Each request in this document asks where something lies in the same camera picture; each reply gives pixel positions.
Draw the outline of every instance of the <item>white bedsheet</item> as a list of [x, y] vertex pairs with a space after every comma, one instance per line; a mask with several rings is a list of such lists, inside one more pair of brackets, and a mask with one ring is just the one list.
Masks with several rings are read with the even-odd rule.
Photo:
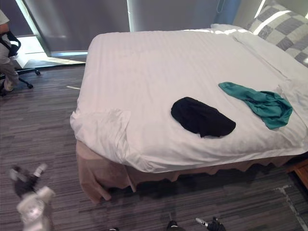
[[[218, 87], [228, 81], [283, 92], [280, 86], [293, 79], [308, 83], [308, 69], [249, 32], [98, 35], [89, 48], [71, 126], [96, 153], [144, 172], [297, 155], [308, 151], [308, 129], [294, 95], [286, 95], [294, 107], [288, 125], [270, 130], [244, 102]], [[222, 138], [185, 130], [170, 114], [185, 96], [217, 108], [236, 122], [235, 130]]]

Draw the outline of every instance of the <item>pants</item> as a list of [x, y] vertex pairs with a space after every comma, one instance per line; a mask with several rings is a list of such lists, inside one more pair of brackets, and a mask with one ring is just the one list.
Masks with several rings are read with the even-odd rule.
[[[3, 35], [2, 39], [11, 45], [7, 38], [7, 35]], [[10, 58], [8, 57], [9, 50], [0, 43], [0, 72], [5, 74], [4, 89], [7, 91], [13, 90], [18, 84], [18, 73], [15, 71], [14, 65], [12, 64]]]

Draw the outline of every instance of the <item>pillow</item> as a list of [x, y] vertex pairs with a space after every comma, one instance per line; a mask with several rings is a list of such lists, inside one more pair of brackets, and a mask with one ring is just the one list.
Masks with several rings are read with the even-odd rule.
[[308, 19], [273, 1], [245, 29], [285, 51], [308, 34]]
[[308, 67], [308, 35], [287, 49], [286, 52], [301, 64]]

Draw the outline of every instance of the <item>striped carpet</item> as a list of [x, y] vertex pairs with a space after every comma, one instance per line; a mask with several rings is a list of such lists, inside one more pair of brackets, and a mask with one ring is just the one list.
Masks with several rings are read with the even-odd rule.
[[76, 108], [84, 67], [54, 68], [24, 75], [34, 88], [20, 84], [0, 99], [0, 230], [20, 231], [19, 201], [8, 171], [13, 164], [34, 170], [49, 168], [38, 187], [48, 185], [53, 201], [56, 231], [164, 230], [168, 214], [186, 230], [201, 231], [195, 217], [220, 217], [227, 231], [302, 231], [284, 189], [298, 216], [308, 224], [308, 196], [286, 167], [252, 166], [238, 170], [181, 176], [177, 182], [147, 182], [137, 193], [112, 189], [112, 201], [93, 205], [78, 183], [75, 138], [69, 116]]

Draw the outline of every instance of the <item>office chair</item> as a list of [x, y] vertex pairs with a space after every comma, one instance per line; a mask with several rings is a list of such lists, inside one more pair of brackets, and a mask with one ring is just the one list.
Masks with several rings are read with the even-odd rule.
[[[13, 33], [11, 31], [7, 32], [6, 34], [8, 36], [9, 41], [15, 41], [18, 44], [18, 45], [11, 44], [11, 46], [9, 46], [0, 37], [0, 43], [3, 44], [9, 50], [8, 57], [10, 58], [12, 56], [16, 56], [17, 55], [17, 51], [21, 47], [21, 42], [13, 35]], [[25, 74], [25, 73], [28, 73], [28, 72], [32, 72], [32, 71], [34, 71], [37, 76], [40, 75], [40, 71], [37, 70], [36, 68], [27, 68], [27, 69], [17, 70], [17, 73], [18, 73], [18, 75], [22, 75], [22, 74]], [[0, 76], [0, 80], [2, 80], [2, 79], [5, 79], [5, 75], [1, 75]], [[19, 79], [19, 81], [25, 83], [29, 89], [33, 88], [32, 84], [30, 84], [29, 82], [25, 81], [21, 77], [19, 77], [18, 79]], [[6, 92], [2, 91], [3, 88], [4, 88], [4, 82], [0, 86], [1, 96], [5, 96], [6, 95]]]

